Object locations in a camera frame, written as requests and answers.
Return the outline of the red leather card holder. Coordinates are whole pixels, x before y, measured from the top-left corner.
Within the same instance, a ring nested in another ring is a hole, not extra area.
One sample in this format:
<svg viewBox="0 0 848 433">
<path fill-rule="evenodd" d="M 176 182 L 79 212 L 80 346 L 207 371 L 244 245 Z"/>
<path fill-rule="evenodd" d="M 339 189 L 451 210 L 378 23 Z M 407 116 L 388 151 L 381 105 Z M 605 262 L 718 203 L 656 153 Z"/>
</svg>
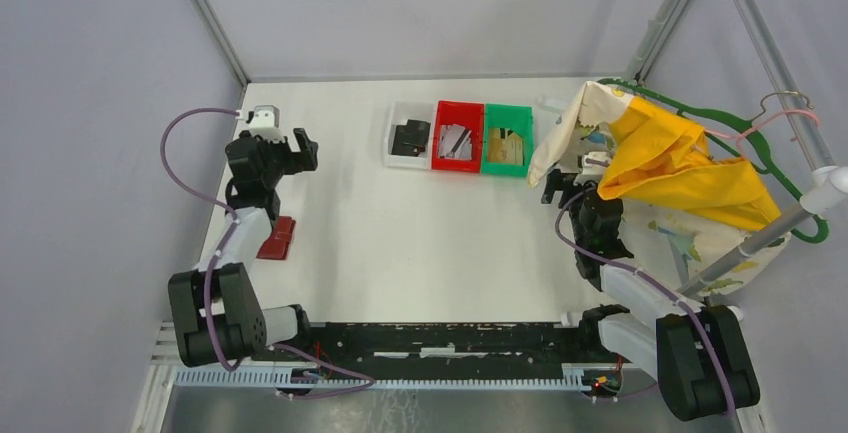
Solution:
<svg viewBox="0 0 848 433">
<path fill-rule="evenodd" d="M 296 220 L 290 216 L 279 216 L 271 234 L 260 247 L 256 258 L 285 261 L 294 238 Z"/>
</svg>

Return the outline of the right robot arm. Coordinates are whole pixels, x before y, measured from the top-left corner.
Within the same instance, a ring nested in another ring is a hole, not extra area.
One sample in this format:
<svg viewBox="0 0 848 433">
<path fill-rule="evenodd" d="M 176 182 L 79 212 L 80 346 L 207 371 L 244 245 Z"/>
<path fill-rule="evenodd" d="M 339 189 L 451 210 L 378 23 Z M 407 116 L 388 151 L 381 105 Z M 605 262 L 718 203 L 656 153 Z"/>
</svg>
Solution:
<svg viewBox="0 0 848 433">
<path fill-rule="evenodd" d="M 728 306 L 684 297 L 634 265 L 619 237 L 624 207 L 603 200 L 592 180 L 552 169 L 541 201 L 559 195 L 554 232 L 571 247 L 577 272 L 615 304 L 582 314 L 580 353 L 602 361 L 614 353 L 656 382 L 681 421 L 732 414 L 761 400 L 761 388 L 740 327 Z"/>
</svg>

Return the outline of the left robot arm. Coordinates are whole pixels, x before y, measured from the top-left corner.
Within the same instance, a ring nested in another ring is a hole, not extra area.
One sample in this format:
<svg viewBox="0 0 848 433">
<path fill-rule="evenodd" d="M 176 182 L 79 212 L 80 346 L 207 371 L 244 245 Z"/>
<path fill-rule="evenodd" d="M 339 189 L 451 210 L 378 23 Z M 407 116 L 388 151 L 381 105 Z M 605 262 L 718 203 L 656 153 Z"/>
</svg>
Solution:
<svg viewBox="0 0 848 433">
<path fill-rule="evenodd" d="M 295 361 L 313 350 L 304 308 L 262 309 L 249 276 L 278 224 L 278 183 L 318 166 L 318 143 L 303 128 L 293 134 L 296 150 L 286 139 L 271 141 L 247 131 L 225 148 L 231 177 L 222 232 L 193 269 L 173 275 L 167 286 L 179 357 L 188 367 L 218 363 L 232 371 L 272 345 Z"/>
</svg>

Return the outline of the gold cards in green bin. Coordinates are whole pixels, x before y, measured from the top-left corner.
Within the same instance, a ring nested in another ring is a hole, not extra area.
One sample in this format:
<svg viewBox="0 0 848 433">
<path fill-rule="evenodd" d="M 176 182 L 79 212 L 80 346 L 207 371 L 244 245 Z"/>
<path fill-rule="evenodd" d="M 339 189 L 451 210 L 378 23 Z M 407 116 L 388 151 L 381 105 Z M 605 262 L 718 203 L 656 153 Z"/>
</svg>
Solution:
<svg viewBox="0 0 848 433">
<path fill-rule="evenodd" d="M 488 137 L 487 161 L 502 165 L 523 165 L 523 138 L 508 128 L 491 128 Z"/>
</svg>

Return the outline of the black cards in white bin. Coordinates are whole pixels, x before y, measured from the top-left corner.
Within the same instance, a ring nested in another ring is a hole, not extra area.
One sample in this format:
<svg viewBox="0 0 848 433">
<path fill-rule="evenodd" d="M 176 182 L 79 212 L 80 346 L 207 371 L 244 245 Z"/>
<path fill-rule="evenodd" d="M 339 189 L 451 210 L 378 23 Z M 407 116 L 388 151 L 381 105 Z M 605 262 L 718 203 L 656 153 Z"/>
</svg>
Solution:
<svg viewBox="0 0 848 433">
<path fill-rule="evenodd" d="M 429 122 L 414 119 L 396 125 L 389 153 L 405 157 L 419 157 L 425 154 L 428 150 L 430 126 Z"/>
</svg>

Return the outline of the white cards in red bin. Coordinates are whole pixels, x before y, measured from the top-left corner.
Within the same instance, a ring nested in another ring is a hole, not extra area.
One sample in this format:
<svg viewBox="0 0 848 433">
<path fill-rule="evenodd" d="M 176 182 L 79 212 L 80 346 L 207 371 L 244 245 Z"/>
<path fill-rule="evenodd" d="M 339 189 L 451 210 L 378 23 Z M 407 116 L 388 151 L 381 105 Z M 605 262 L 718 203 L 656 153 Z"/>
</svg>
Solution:
<svg viewBox="0 0 848 433">
<path fill-rule="evenodd" d="M 473 131 L 459 124 L 440 127 L 437 156 L 440 159 L 471 161 L 473 159 Z"/>
</svg>

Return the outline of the green plastic bin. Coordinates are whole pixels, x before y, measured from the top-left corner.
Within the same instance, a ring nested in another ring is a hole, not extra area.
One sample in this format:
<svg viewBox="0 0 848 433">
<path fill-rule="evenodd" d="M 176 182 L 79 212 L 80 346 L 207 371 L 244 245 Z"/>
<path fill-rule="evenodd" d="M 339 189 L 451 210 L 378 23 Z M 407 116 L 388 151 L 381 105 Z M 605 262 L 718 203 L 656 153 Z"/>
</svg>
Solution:
<svg viewBox="0 0 848 433">
<path fill-rule="evenodd" d="M 532 108 L 486 104 L 483 140 L 483 174 L 525 177 L 535 150 Z"/>
</svg>

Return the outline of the yellow patterned cloth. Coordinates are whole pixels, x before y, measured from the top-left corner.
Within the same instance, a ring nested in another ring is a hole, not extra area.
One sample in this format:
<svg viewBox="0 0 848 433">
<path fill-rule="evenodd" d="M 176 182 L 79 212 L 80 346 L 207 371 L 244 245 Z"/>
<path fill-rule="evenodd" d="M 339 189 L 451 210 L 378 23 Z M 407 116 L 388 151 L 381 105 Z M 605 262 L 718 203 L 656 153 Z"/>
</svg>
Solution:
<svg viewBox="0 0 848 433">
<path fill-rule="evenodd" d="M 693 278 L 780 215 L 749 160 L 710 157 L 703 126 L 596 81 L 579 88 L 536 146 L 529 186 L 594 150 L 611 156 L 598 193 L 622 200 L 624 243 L 640 261 L 665 235 Z"/>
</svg>

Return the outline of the red plastic bin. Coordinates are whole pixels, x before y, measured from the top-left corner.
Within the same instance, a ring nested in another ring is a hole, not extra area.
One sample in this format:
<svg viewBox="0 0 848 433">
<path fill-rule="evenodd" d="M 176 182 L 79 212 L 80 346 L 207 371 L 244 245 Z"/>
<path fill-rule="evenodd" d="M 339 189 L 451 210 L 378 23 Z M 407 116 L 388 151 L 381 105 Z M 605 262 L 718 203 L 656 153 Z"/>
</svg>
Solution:
<svg viewBox="0 0 848 433">
<path fill-rule="evenodd" d="M 440 100 L 436 107 L 431 168 L 478 174 L 482 166 L 484 105 Z"/>
</svg>

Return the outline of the white plastic bin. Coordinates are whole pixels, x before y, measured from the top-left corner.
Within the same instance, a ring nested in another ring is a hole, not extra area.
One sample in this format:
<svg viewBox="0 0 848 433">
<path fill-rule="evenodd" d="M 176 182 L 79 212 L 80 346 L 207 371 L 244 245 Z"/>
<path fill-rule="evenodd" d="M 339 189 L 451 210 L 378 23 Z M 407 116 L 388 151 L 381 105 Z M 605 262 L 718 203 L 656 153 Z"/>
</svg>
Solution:
<svg viewBox="0 0 848 433">
<path fill-rule="evenodd" d="M 381 153 L 390 168 L 430 170 L 436 104 L 395 101 L 390 105 Z"/>
</svg>

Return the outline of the green clothes hanger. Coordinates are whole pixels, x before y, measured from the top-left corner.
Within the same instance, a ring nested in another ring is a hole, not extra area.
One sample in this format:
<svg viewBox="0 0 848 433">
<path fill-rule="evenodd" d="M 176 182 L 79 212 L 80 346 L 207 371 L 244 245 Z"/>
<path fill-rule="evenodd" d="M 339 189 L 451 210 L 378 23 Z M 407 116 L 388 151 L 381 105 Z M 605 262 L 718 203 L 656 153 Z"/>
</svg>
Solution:
<svg viewBox="0 0 848 433">
<path fill-rule="evenodd" d="M 624 79 L 608 77 L 601 78 L 598 82 L 614 89 L 624 90 L 637 96 L 656 100 L 675 110 L 678 116 L 693 116 L 700 119 L 714 121 L 731 128 L 736 133 L 741 133 L 753 125 L 751 120 L 740 118 L 727 111 L 714 108 L 694 107 L 643 86 L 639 86 L 635 83 L 629 83 Z M 801 190 L 777 166 L 772 157 L 770 144 L 765 136 L 760 132 L 752 132 L 746 137 L 745 141 L 753 148 L 755 157 L 759 160 L 759 164 L 755 164 L 754 169 L 761 175 L 772 176 L 787 193 L 789 193 L 794 199 L 800 200 L 802 196 Z M 817 228 L 815 234 L 809 235 L 803 233 L 798 228 L 794 228 L 791 233 L 802 242 L 808 244 L 821 244 L 830 236 L 829 224 L 821 215 L 814 215 L 812 220 Z"/>
</svg>

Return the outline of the pink clothes hanger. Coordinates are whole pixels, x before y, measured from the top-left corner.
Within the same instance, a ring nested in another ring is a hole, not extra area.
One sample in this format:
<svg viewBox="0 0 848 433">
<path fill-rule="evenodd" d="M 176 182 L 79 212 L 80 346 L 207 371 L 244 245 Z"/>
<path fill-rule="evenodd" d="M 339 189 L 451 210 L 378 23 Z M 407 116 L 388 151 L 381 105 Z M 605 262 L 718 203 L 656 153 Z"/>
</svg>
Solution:
<svg viewBox="0 0 848 433">
<path fill-rule="evenodd" d="M 766 101 L 771 98 L 779 98 L 784 96 L 800 98 L 804 103 L 804 108 L 784 109 L 769 114 L 768 109 L 766 107 Z M 755 132 L 759 132 L 766 125 L 774 122 L 778 118 L 794 119 L 795 117 L 799 117 L 810 120 L 815 127 L 819 127 L 821 125 L 819 117 L 814 112 L 814 105 L 812 100 L 807 95 L 799 91 L 781 90 L 768 93 L 759 100 L 759 107 L 760 112 L 751 119 L 751 125 L 744 129 L 742 132 L 737 132 L 736 134 L 728 135 L 714 130 L 704 129 L 704 133 L 706 135 L 711 135 L 716 138 L 733 140 L 736 143 L 740 143 L 742 140 L 747 139 Z"/>
</svg>

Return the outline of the white hanger rack stand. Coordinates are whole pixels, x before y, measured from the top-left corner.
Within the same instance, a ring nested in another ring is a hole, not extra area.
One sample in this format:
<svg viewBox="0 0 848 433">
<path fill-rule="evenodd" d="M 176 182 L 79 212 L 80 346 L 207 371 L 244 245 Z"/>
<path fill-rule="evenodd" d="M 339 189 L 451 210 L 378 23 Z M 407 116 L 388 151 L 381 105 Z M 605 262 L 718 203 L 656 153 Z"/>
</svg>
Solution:
<svg viewBox="0 0 848 433">
<path fill-rule="evenodd" d="M 677 115 L 675 110 L 656 100 L 649 102 Z M 736 134 L 731 128 L 714 121 L 693 116 L 681 118 L 696 122 L 705 129 L 728 135 Z M 751 162 L 753 167 L 755 164 L 759 164 L 753 148 L 745 140 L 736 143 L 733 140 L 716 138 L 711 135 L 706 135 L 706 138 L 709 155 L 713 159 L 745 158 Z M 566 173 L 577 174 L 580 181 L 593 180 L 599 184 L 605 170 L 600 168 L 583 170 L 580 166 L 580 159 L 585 153 L 579 154 L 571 160 L 569 168 L 557 164 L 549 169 L 547 174 L 552 169 L 557 168 Z M 825 210 L 839 203 L 847 194 L 847 172 L 845 169 L 836 166 L 822 167 L 816 170 L 814 188 L 807 192 L 801 191 L 800 200 L 794 199 L 772 176 L 759 175 L 780 210 L 780 215 L 776 220 L 753 233 L 703 272 L 689 278 L 683 256 L 665 235 L 659 237 L 662 244 L 650 247 L 646 260 L 640 261 L 624 243 L 626 224 L 622 217 L 619 237 L 625 247 L 634 255 L 634 265 L 644 269 L 670 289 L 692 300 L 713 294 L 728 294 L 744 287 L 758 276 L 787 246 L 790 239 L 795 237 L 791 233 L 794 228 L 797 228 L 800 223 L 806 220 L 812 220 L 814 215 L 823 217 Z"/>
</svg>

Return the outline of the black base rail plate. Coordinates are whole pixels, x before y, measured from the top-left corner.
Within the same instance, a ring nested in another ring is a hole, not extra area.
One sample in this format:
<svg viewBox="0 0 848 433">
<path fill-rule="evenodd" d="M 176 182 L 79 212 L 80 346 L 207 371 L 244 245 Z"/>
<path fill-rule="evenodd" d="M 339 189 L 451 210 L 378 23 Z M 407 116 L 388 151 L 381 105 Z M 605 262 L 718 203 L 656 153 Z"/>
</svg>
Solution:
<svg viewBox="0 0 848 433">
<path fill-rule="evenodd" d="M 299 348 L 377 380 L 560 379 L 569 366 L 628 366 L 558 323 L 321 323 Z"/>
</svg>

